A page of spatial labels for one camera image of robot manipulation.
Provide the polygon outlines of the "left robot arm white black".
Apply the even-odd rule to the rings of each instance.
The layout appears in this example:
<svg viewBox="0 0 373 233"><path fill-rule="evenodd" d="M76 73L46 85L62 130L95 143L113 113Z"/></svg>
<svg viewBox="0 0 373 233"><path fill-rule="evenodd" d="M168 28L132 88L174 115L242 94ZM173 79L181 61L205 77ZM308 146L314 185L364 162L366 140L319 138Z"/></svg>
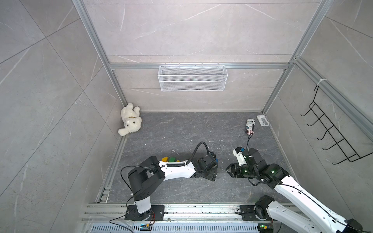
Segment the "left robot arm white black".
<svg viewBox="0 0 373 233"><path fill-rule="evenodd" d="M139 165L125 166L120 170L121 178L124 169L131 168L128 180L124 180L129 187L134 205L126 207L126 213L117 220L150 220L155 222L162 218L157 217L157 212L164 211L163 205L151 205L150 196L164 181L173 179L204 178L215 181L219 161L214 152L210 151L205 142L200 142L194 149L191 157L184 161L171 161L171 159L158 160L151 156Z"/></svg>

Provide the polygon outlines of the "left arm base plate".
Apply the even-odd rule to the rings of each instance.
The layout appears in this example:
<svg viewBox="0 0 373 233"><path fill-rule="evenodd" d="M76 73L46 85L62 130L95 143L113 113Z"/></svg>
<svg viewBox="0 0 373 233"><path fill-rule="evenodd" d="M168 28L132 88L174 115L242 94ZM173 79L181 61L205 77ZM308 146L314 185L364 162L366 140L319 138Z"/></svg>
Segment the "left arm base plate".
<svg viewBox="0 0 373 233"><path fill-rule="evenodd" d="M135 205L128 206L125 214L125 220L134 221L162 221L164 219L165 206L164 205L152 205L150 210L140 214Z"/></svg>

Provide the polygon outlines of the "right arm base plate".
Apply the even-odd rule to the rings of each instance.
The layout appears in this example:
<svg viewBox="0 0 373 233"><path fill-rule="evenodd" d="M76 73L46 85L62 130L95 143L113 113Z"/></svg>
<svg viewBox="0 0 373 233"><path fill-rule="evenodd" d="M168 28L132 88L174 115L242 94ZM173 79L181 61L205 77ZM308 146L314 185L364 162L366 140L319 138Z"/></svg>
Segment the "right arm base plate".
<svg viewBox="0 0 373 233"><path fill-rule="evenodd" d="M267 213L264 207L256 205L240 205L237 209L236 214L241 216L244 221L272 221L273 219Z"/></svg>

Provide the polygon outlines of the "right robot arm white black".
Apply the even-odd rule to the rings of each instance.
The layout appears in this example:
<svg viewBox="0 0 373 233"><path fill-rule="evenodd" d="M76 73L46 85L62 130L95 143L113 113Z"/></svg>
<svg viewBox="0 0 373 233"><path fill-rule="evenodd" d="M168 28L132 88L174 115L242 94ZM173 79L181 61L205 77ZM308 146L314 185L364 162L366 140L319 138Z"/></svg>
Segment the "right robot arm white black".
<svg viewBox="0 0 373 233"><path fill-rule="evenodd" d="M277 220L298 233L363 233L363 227L355 219L346 219L321 203L302 188L281 166L268 165L258 150L237 147L233 150L236 164L226 168L232 178L256 179L286 197L302 214L298 214L274 198L264 195L252 209L261 221Z"/></svg>

